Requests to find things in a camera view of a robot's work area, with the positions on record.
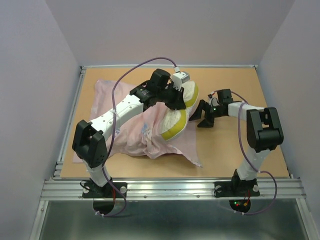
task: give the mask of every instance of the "white enclosure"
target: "white enclosure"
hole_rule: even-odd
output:
[[[258,65],[278,108],[290,172],[320,229],[318,0],[17,0],[0,8],[0,239],[29,239],[54,171],[79,66],[165,56],[185,65]]]

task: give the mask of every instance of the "wooden tabletop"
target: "wooden tabletop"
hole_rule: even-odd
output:
[[[163,68],[173,73],[172,68]],[[61,178],[88,178],[83,163],[73,163],[72,142],[77,123],[89,120],[94,101],[97,80],[116,81],[128,68],[88,68],[80,91],[70,138],[64,155]],[[150,79],[154,68],[138,68],[122,81],[140,84]],[[190,74],[191,80],[199,87],[199,98],[207,100],[207,95],[214,90],[231,89],[243,96],[251,105],[266,107],[266,101],[254,68],[182,68]],[[197,167],[184,156],[169,154],[157,159],[146,156],[132,157],[117,153],[106,162],[108,172],[116,178],[223,178],[231,177],[243,161],[239,147],[237,118],[220,117],[215,119],[213,128],[196,129],[196,149],[203,167]],[[242,139],[245,147],[246,123],[241,123]],[[288,177],[287,166],[280,147],[272,151],[262,164],[261,170],[271,172],[275,177]]]

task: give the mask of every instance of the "pink cloth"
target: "pink cloth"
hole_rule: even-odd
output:
[[[111,92],[114,85],[115,81],[98,80],[96,82],[90,120],[113,108]],[[120,103],[134,87],[134,85],[120,82],[114,91],[115,103]],[[167,109],[164,103],[158,102],[123,124],[120,129],[116,130],[110,156],[123,153],[130,156],[147,155],[155,159],[163,154],[180,154],[196,166],[202,167],[197,155],[196,124],[194,122],[189,122],[181,135],[173,140],[165,141],[160,135],[158,130]],[[107,148],[110,142],[111,137],[106,142]],[[81,163],[82,160],[74,154],[73,162]]]

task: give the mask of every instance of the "black mounting bracket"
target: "black mounting bracket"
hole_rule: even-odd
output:
[[[231,181],[216,181],[214,182],[216,198],[221,197],[244,197],[250,192],[251,197],[260,196],[257,179],[240,180],[237,170],[231,178]]]
[[[128,188],[128,184],[126,182],[112,182],[112,184],[117,188]],[[82,192],[82,197],[84,199],[112,199],[113,198],[113,188],[110,184],[106,184],[103,187],[96,185],[91,179],[89,181],[83,182],[84,191]],[[122,198],[122,196],[116,191],[115,192],[116,198]]]

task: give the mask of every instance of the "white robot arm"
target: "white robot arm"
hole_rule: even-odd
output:
[[[168,108],[173,110],[186,108],[182,84],[188,81],[190,76],[187,72],[181,72],[177,68],[175,70],[177,72],[170,76],[168,72],[156,69],[150,80],[130,91],[116,106],[116,111],[110,109],[90,122],[82,120],[77,124],[72,149],[83,160],[90,173],[90,178],[97,186],[103,187],[107,184],[104,172],[107,178],[111,179],[105,168],[108,157],[106,140],[112,135],[115,112],[117,129],[157,102],[164,102]]]
[[[257,173],[270,151],[282,144],[284,140],[278,112],[274,107],[258,107],[234,101],[230,89],[222,89],[216,93],[217,98],[213,98],[212,94],[208,95],[209,102],[200,100],[189,120],[201,119],[202,111],[205,114],[204,120],[198,124],[200,128],[212,128],[215,118],[223,116],[244,120],[249,144],[246,153],[242,149],[245,158],[240,167],[234,171],[231,181],[219,183],[221,189],[217,192],[216,197],[243,197],[248,191],[251,196],[259,196],[259,193],[254,191],[257,185]]]

